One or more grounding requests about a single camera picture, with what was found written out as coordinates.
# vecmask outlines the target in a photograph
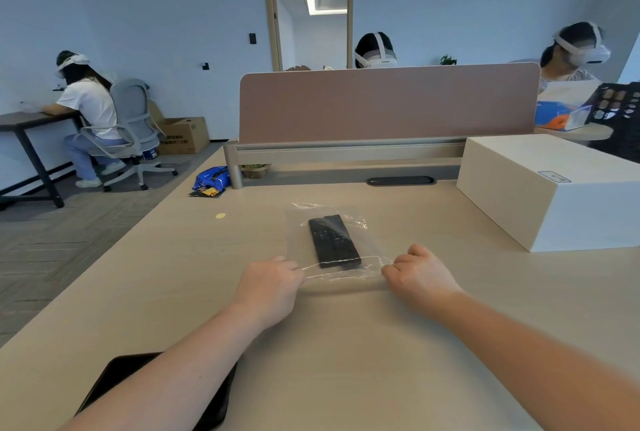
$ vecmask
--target white box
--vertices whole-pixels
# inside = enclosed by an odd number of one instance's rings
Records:
[[[458,188],[531,252],[640,245],[640,164],[555,136],[468,138]]]

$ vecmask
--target desk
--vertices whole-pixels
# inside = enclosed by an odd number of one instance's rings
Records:
[[[196,173],[222,162],[219,151]],[[0,348],[3,431],[54,429],[110,359],[164,350],[216,313],[247,263],[284,252],[291,201],[355,205],[387,254],[420,241],[482,301],[640,377],[638,248],[530,254],[453,181],[246,187],[219,199],[189,198],[192,183]],[[535,428],[460,342],[372,278],[303,286],[293,314],[242,358],[220,429]]]
[[[80,112],[75,111],[72,113],[59,114],[57,116],[49,116],[44,113],[24,113],[15,112],[0,114],[0,132],[13,132],[20,141],[22,148],[31,160],[33,167],[38,173],[38,177],[42,180],[48,196],[2,196],[0,195],[0,205],[12,202],[25,202],[34,200],[52,200],[56,207],[61,208],[65,206],[65,202],[60,197],[58,189],[51,181],[49,175],[55,173],[58,169],[47,170],[42,164],[42,160],[35,151],[33,144],[29,140],[25,130],[29,128],[41,127],[42,125],[48,125],[49,123],[57,123],[63,120],[74,120],[76,128],[81,128]]]
[[[597,140],[607,140],[611,138],[613,134],[613,128],[599,125],[598,123],[589,123],[580,128],[567,132],[560,132],[558,130],[549,130],[548,128],[536,127],[533,130],[534,133],[546,133],[558,138],[562,138],[569,141],[575,141],[576,143],[583,143]]]

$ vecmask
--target door frame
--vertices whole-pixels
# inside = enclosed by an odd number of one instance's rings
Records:
[[[271,65],[274,71],[282,71],[282,51],[280,48],[280,27],[278,25],[278,5],[276,0],[265,0]],[[347,0],[347,69],[353,68],[353,0]]]

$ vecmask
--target white vr headset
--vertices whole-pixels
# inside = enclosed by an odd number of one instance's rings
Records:
[[[58,69],[56,69],[56,76],[58,76],[60,79],[64,79],[65,75],[63,74],[62,69],[64,69],[67,66],[70,66],[71,64],[80,64],[80,65],[87,66],[89,65],[89,58],[82,54],[72,55],[65,62],[63,62],[58,66]]]
[[[572,44],[569,44],[566,40],[561,37],[561,32],[556,33],[554,39],[556,43],[565,49],[571,56],[569,57],[569,62],[571,62],[574,66],[582,67],[587,64],[602,64],[609,60],[611,57],[611,51],[604,47],[602,44],[602,36],[600,35],[600,29],[598,26],[589,22],[591,27],[593,28],[593,34],[596,37],[596,45],[595,47],[576,47]]]
[[[378,41],[378,49],[380,51],[380,55],[375,54],[372,55],[370,59],[365,59],[363,56],[359,55],[356,52],[355,57],[357,62],[359,62],[364,69],[397,67],[398,60],[396,59],[395,53],[392,50],[387,51],[385,49],[385,45],[382,42],[382,37],[380,37],[379,32],[374,32],[373,35],[375,35],[376,40]]]

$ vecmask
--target chair base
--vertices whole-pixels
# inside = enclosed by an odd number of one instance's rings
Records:
[[[140,190],[146,191],[149,187],[145,184],[144,172],[172,172],[175,177],[178,175],[178,172],[171,167],[161,167],[160,162],[152,162],[149,164],[142,164],[140,161],[142,157],[135,157],[131,159],[132,165],[124,172],[118,174],[117,177],[104,182],[102,185],[104,187],[105,192],[111,192],[111,185],[116,184],[117,182],[121,182],[125,178],[131,177],[132,175],[138,175],[138,185],[140,185]]]

